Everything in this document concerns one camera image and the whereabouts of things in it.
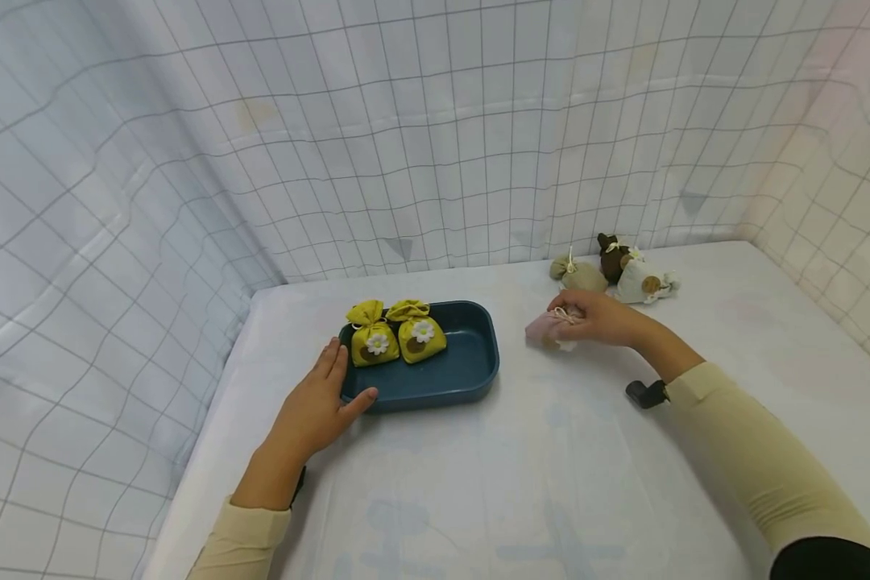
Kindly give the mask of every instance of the fabric wall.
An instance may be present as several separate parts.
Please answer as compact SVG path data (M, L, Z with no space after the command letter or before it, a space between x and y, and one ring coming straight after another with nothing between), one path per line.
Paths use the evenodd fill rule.
M828 31L806 65L826 69L742 226L870 354L870 2L859 28Z
M0 580L140 578L255 289L600 231L870 353L870 0L0 0Z
M166 76L136 57L123 6L15 4L0 0L0 580L140 578L248 295L279 277L159 115Z

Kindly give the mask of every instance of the pink sachet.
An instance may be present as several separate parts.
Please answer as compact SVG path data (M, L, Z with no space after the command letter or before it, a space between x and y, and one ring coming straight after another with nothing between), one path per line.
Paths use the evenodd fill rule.
M552 350L573 350L576 346L574 341L558 341L553 337L553 332L559 325L577 324L583 319L583 312L574 306L568 310L557 307L552 311L543 312L538 318L532 320L525 327L525 340L537 346L543 346Z

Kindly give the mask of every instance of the rectangular tray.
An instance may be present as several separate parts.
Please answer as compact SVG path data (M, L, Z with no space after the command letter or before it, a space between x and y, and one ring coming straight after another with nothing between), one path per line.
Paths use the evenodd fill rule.
M467 300L429 306L429 315L448 337L448 347L415 365L407 365L400 356L382 365L356 367L350 357L354 329L346 325L339 332L339 340L349 349L343 401L349 402L364 389L376 387L378 400L368 413L391 413L472 403L487 395L499 370L499 347L490 313ZM399 323L390 326L396 335Z

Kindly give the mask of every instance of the white tablecloth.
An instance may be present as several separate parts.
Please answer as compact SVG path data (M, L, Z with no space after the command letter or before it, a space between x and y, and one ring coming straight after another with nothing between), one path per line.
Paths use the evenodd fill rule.
M870 359L753 246L648 252L679 296L644 307L779 416L870 520ZM184 578L284 397L345 311L379 298L475 300L500 372L484 401L363 417L309 464L272 578L759 578L769 555L628 350L550 354L523 328L549 263L333 280L258 292L145 578Z

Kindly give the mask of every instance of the yellow sachet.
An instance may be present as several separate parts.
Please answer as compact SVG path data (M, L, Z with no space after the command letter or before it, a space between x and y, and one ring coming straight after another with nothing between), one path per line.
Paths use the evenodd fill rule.
M407 365L440 353L448 346L445 331L429 316L429 305L421 300L400 300L387 311L387 319L402 322L398 331L400 352Z
M382 301L363 301L348 311L347 318L358 327L351 336L351 362L356 367L379 365L400 357L396 337L383 317Z

